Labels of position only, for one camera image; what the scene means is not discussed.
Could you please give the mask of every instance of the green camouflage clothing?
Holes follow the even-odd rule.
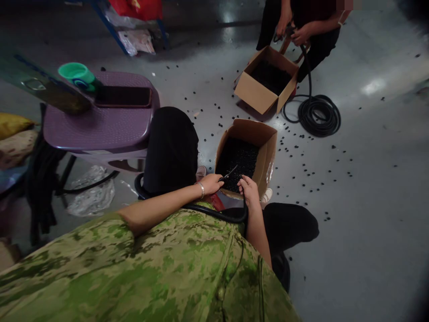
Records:
[[[239,225],[185,209],[137,239],[114,214],[54,240],[0,275],[0,319],[300,321]]]

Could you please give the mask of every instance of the black phone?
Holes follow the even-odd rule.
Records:
[[[149,87],[101,86],[95,97],[98,107],[151,107],[152,89]]]

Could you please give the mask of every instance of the silver bracelet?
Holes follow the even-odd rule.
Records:
[[[204,186],[202,185],[202,183],[201,182],[197,182],[199,185],[200,185],[200,187],[201,187],[201,198],[200,199],[203,199],[204,198]]]

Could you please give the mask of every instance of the green cup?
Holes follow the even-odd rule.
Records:
[[[77,88],[94,93],[103,84],[95,78],[94,74],[81,63],[67,63],[58,68],[58,74],[68,80]]]

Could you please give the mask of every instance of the purple plastic stool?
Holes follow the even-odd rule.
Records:
[[[94,73],[104,85],[149,87],[150,108],[99,108],[81,115],[67,115],[48,106],[43,133],[53,147],[67,150],[90,163],[118,171],[142,172],[127,160],[145,159],[153,114],[160,107],[158,92],[150,81],[125,72]]]

